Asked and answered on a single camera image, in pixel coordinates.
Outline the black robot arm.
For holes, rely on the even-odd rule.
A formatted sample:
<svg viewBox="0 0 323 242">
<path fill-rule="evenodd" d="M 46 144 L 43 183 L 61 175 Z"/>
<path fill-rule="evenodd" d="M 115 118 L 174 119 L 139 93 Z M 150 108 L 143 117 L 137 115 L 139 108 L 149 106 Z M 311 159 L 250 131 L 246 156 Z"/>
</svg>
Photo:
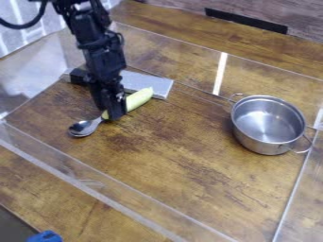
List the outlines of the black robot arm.
<svg viewBox="0 0 323 242">
<path fill-rule="evenodd" d="M 83 78 L 95 104 L 111 120 L 127 113 L 122 71 L 127 68 L 123 34 L 109 29 L 111 20 L 101 0 L 58 0 L 58 13 L 77 37 L 86 59 Z"/>
</svg>

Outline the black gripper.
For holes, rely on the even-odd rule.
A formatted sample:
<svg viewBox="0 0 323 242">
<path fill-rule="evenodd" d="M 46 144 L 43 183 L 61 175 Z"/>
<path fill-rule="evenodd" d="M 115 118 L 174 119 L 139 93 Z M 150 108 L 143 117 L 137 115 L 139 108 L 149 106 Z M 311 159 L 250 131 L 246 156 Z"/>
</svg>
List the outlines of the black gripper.
<svg viewBox="0 0 323 242">
<path fill-rule="evenodd" d="M 97 41 L 79 43 L 78 47 L 83 51 L 91 76 L 107 84 L 103 90 L 97 82 L 89 84 L 97 107 L 101 111 L 107 110 L 111 120 L 118 120 L 127 113 L 126 90 L 121 82 L 122 71 L 127 68 L 125 36 L 122 33 L 107 31 Z"/>
</svg>

